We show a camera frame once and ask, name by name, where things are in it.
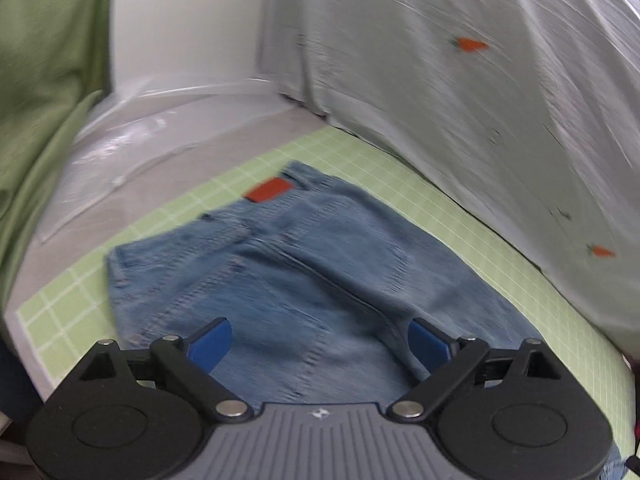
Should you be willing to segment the blue denim jeans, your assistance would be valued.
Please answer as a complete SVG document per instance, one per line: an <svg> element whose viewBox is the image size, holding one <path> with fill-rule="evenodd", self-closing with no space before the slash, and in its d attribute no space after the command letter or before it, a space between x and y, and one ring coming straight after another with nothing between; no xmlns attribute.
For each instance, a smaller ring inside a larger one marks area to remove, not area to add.
<svg viewBox="0 0 640 480"><path fill-rule="evenodd" d="M203 418L178 479L624 476L608 420L509 300L435 237L311 166L291 162L229 206L114 248L106 265L131 349L231 324L210 376L253 417ZM490 351L430 418L390 419L430 376L409 350L414 318Z"/></svg>

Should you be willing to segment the green grid table mat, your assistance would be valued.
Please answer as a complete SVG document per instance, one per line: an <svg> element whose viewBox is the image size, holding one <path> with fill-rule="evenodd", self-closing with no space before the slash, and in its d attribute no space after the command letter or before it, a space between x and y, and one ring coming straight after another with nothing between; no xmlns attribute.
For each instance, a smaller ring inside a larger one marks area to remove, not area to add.
<svg viewBox="0 0 640 480"><path fill-rule="evenodd" d="M532 322L597 401L623 454L634 450L634 378L623 356L523 256L397 159L340 130L279 136L241 165L195 178L173 200L135 217L122 194L91 208L78 228L37 245L6 311L11 337L41 394L50 393L97 339L114 334L105 254L236 200L289 160L349 180L445 243Z"/></svg>

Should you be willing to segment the clear plastic storage bag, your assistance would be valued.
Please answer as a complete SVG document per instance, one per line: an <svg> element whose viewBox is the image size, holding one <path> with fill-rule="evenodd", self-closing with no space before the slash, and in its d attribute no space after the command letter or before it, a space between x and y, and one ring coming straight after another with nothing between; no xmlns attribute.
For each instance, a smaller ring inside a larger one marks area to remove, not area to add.
<svg viewBox="0 0 640 480"><path fill-rule="evenodd" d="M182 88L170 88L171 81L135 80L90 113L39 221L37 240L46 242L158 162L294 107L262 78L203 79Z"/></svg>

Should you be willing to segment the white carrot print sheet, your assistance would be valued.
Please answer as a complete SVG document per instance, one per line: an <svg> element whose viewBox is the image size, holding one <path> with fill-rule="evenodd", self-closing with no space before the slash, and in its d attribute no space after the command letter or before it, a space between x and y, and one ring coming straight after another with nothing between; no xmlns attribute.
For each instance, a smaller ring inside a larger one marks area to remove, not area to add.
<svg viewBox="0 0 640 480"><path fill-rule="evenodd" d="M260 69L639 354L639 0L266 0Z"/></svg>

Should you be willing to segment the green cloth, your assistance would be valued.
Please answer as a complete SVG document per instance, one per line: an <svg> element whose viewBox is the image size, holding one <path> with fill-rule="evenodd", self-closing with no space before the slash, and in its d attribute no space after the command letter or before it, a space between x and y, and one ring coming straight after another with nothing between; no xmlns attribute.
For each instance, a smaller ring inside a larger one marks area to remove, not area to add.
<svg viewBox="0 0 640 480"><path fill-rule="evenodd" d="M1 300L90 110L111 91L110 0L1 0Z"/></svg>

